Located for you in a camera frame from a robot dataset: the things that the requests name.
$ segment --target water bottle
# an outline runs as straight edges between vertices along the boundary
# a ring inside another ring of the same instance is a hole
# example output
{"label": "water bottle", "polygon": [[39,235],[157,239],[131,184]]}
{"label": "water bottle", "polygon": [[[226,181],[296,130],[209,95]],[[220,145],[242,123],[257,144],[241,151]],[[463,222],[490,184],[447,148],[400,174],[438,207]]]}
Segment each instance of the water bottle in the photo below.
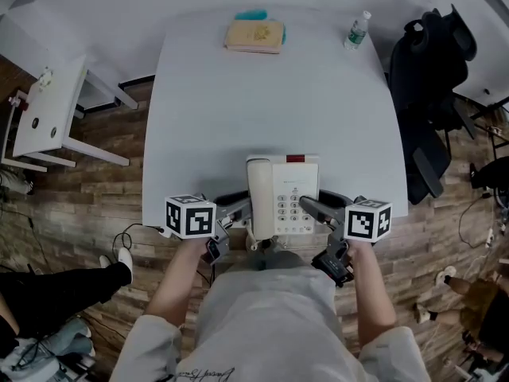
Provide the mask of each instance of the water bottle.
{"label": "water bottle", "polygon": [[347,39],[344,40],[344,47],[346,49],[358,49],[360,43],[363,41],[364,36],[367,34],[367,21],[371,18],[369,11],[364,11],[361,18],[357,18],[353,23]]}

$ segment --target baseboard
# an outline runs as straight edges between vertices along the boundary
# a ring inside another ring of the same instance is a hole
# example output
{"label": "baseboard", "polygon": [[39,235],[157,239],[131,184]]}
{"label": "baseboard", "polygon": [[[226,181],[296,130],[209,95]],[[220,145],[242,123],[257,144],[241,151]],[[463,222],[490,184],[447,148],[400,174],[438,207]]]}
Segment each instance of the baseboard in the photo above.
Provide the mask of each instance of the baseboard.
{"label": "baseboard", "polygon": [[[131,88],[136,85],[146,84],[148,82],[153,82],[155,80],[155,75],[149,75],[149,76],[143,76],[142,78],[136,78],[135,80],[127,80],[126,82],[121,82],[119,84],[119,88],[123,91],[126,90],[126,88]],[[96,113],[97,111],[109,111],[110,109],[114,109],[115,107],[118,107],[122,104],[120,102],[120,99],[115,97],[115,100],[110,103],[105,103],[99,106],[89,107],[88,109],[84,109],[80,105],[76,105],[76,109],[79,111],[82,111],[85,115],[89,113]]]}

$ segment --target teal object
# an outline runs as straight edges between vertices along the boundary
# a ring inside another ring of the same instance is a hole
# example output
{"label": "teal object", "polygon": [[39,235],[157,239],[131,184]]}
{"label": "teal object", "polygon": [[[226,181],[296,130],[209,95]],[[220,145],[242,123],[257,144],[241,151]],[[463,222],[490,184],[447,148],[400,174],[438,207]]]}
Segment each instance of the teal object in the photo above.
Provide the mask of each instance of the teal object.
{"label": "teal object", "polygon": [[[237,13],[235,15],[235,20],[266,20],[267,18],[267,10],[264,9],[254,9],[243,11],[242,13]],[[275,18],[271,18],[269,21],[277,21]],[[283,39],[282,44],[285,44],[286,41],[286,25],[283,23]]]}

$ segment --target white table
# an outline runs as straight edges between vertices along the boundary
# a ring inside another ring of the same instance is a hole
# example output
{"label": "white table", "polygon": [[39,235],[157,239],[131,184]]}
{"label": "white table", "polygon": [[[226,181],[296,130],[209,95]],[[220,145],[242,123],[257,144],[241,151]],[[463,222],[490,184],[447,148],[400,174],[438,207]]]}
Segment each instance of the white table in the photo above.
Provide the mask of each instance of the white table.
{"label": "white table", "polygon": [[104,83],[88,69],[85,56],[71,60],[53,70],[51,84],[42,92],[38,82],[30,88],[27,100],[29,107],[23,112],[17,129],[14,157],[25,155],[64,166],[76,166],[75,162],[41,153],[65,147],[121,166],[129,165],[127,158],[69,137],[76,103],[85,80],[101,91],[113,92],[128,107],[138,107],[122,89]]}
{"label": "white table", "polygon": [[350,52],[353,18],[278,7],[268,12],[286,25],[281,53],[236,53],[223,47],[235,12],[169,24],[150,101],[143,224],[163,223],[165,196],[247,189],[248,154],[319,154],[322,189],[392,201],[405,216],[402,144],[371,39]]}
{"label": "white table", "polygon": [[[17,91],[15,97],[26,100],[26,94],[23,93],[22,91]],[[11,167],[18,167],[20,169],[41,171],[42,173],[45,173],[46,171],[48,171],[46,167],[36,166],[34,164],[29,164],[26,162],[19,162],[18,160],[12,160],[11,158],[6,157],[7,139],[9,138],[10,125],[13,121],[15,110],[16,106],[12,105],[10,107],[8,114],[0,115],[0,129],[2,129],[2,132],[0,132],[0,136],[2,135],[2,133],[5,133],[2,142],[0,142],[0,146],[2,146],[0,151],[0,164],[5,164],[6,166]]]}

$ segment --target black pants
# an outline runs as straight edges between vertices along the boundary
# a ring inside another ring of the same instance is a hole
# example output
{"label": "black pants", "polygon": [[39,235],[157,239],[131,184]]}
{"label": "black pants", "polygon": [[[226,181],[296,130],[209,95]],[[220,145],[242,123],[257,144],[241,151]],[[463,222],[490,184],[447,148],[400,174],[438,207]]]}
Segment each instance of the black pants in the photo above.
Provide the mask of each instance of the black pants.
{"label": "black pants", "polygon": [[498,158],[475,173],[472,187],[507,189],[509,187],[509,157]]}
{"label": "black pants", "polygon": [[43,337],[97,302],[107,302],[130,283],[124,263],[106,269],[79,269],[54,275],[1,273],[0,293],[16,318],[20,337]]}

